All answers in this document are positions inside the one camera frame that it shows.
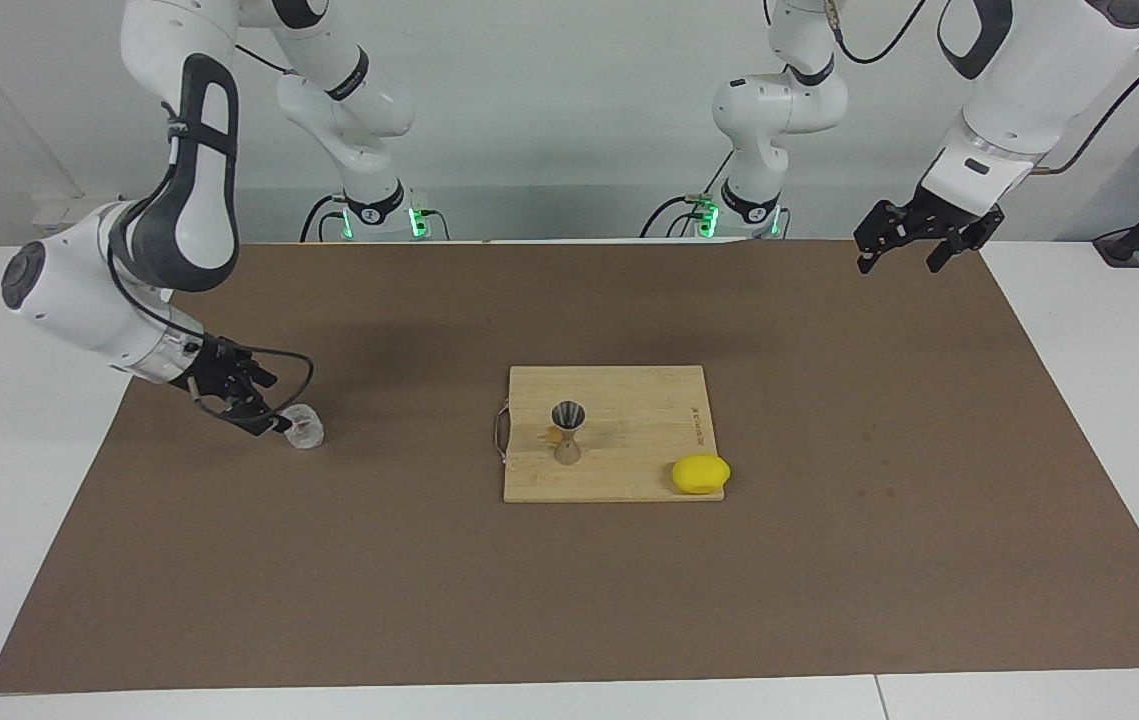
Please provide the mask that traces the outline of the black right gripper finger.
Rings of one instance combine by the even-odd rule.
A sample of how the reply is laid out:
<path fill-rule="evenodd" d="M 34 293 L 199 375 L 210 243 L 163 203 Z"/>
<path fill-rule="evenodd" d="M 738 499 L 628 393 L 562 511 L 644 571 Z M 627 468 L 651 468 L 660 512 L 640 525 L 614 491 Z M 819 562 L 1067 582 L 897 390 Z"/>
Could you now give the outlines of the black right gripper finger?
<path fill-rule="evenodd" d="M 273 388 L 278 377 L 268 373 L 249 350 L 233 351 L 233 388 L 236 393 L 255 393 L 259 388 Z"/>
<path fill-rule="evenodd" d="M 254 437 L 267 432 L 284 434 L 293 428 L 293 422 L 281 414 L 272 414 L 262 396 L 222 396 L 222 402 L 220 418 Z"/>

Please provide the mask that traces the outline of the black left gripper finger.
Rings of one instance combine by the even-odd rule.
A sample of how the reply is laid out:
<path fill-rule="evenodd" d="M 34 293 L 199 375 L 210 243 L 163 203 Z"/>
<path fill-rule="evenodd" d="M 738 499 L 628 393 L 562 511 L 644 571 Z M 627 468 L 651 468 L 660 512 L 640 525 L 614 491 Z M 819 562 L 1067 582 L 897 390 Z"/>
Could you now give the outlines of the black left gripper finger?
<path fill-rule="evenodd" d="M 902 249 L 915 242 L 906 227 L 909 205 L 895 205 L 893 201 L 877 201 L 862 222 L 853 231 L 853 240 L 860 249 L 857 268 L 861 275 L 870 275 L 886 252 Z"/>
<path fill-rule="evenodd" d="M 936 275 L 949 263 L 949 260 L 961 255 L 962 252 L 982 249 L 1003 223 L 1003 208 L 995 205 L 989 213 L 980 216 L 975 222 L 966 224 L 962 229 L 949 227 L 943 240 L 939 242 L 939 246 L 931 251 L 929 256 L 927 256 L 927 269 L 931 270 L 931 273 Z"/>

